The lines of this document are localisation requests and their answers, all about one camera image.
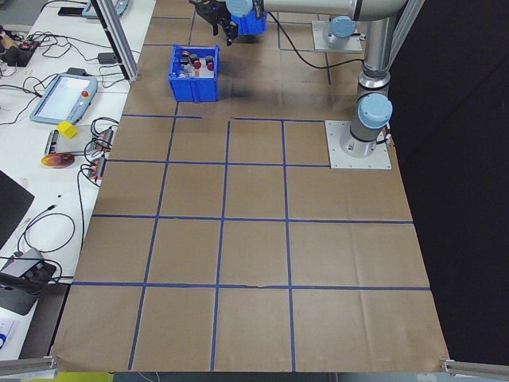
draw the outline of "black monitor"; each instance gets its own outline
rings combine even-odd
[[[0,249],[32,205],[34,196],[0,170]]]
[[[33,199],[31,193],[0,170],[0,249],[20,224]],[[0,271],[0,306],[3,308],[27,314],[40,289],[36,283]]]

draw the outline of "white table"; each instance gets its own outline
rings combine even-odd
[[[99,20],[59,17],[56,13],[60,6],[68,6],[68,3],[56,2],[46,6],[30,32],[51,31],[54,34],[63,34],[85,41],[94,41],[100,45],[109,45]],[[122,27],[126,32],[130,47],[134,51],[141,52],[154,6],[155,0],[131,0],[128,9],[121,18]],[[99,52],[111,52],[111,49],[79,42],[76,42],[76,45],[86,57],[96,57]],[[134,58],[138,60],[138,57],[139,54],[135,53]],[[0,84],[19,86],[27,76],[35,76],[42,80],[50,74],[66,72],[69,67],[85,68],[87,72],[95,74],[99,72],[99,66],[97,61],[91,63],[84,61],[74,49],[60,59],[43,57],[42,50],[38,49],[27,68],[18,68],[13,76],[1,78]],[[111,81],[121,79],[122,76],[106,78],[105,84],[110,84]],[[101,116],[120,120],[129,87],[127,81],[117,83],[110,88],[99,86],[91,106],[76,125],[83,129],[89,129],[91,121]],[[15,89],[0,88],[0,121],[2,123],[13,121],[18,112],[32,98],[33,95]],[[85,161],[84,158],[76,157],[76,161],[71,166],[58,170],[46,168],[41,164],[49,132],[55,127],[29,120],[29,114],[36,104],[37,99],[31,103],[29,109],[20,116],[14,125],[0,126],[0,170],[25,186],[35,196],[35,200],[20,227],[10,237],[0,251],[0,255],[11,256],[16,248],[17,235],[22,232],[27,221],[50,205],[56,205],[52,212],[68,214],[75,221],[76,233],[68,245],[59,251],[45,255],[45,258],[60,263],[63,267],[63,275],[73,276],[80,256],[81,241],[81,212],[76,175],[80,165]],[[109,125],[111,124],[98,123],[97,127],[101,130],[101,127],[107,128]],[[80,184],[86,229],[98,189],[83,178]],[[51,216],[31,229],[30,239],[39,248],[56,248],[69,237],[71,229],[70,222],[62,216]],[[4,263],[5,260],[0,259],[0,266]],[[0,308],[0,318],[17,321],[13,335],[9,336],[4,347],[0,349],[0,361],[19,357],[36,306],[37,304],[25,316]]]

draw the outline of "yellow sponge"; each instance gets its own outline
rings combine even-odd
[[[65,137],[65,138],[72,138],[76,134],[78,134],[78,129],[76,127],[67,121],[60,122],[56,129]]]

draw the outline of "brown paper surface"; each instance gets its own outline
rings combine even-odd
[[[154,16],[56,336],[61,367],[439,370],[395,148],[390,171],[328,167],[324,120],[352,118],[359,63],[309,68],[273,22],[226,47],[183,0]],[[314,64],[361,57],[309,52],[317,15],[280,16]],[[172,45],[189,42],[220,45],[218,102],[173,98]]]

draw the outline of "blue bin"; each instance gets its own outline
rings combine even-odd
[[[205,56],[214,57],[213,76],[207,72],[207,77],[180,78],[182,52],[187,50],[191,54],[197,54],[200,59]],[[172,88],[173,96],[177,101],[183,102],[213,102],[219,99],[217,76],[220,70],[220,47],[206,48],[197,46],[173,46],[172,58],[169,63],[168,82]]]
[[[266,31],[267,13],[263,14],[263,18],[256,20],[256,13],[252,10],[246,17],[237,18],[231,16],[231,20],[239,26],[239,35],[261,34]]]

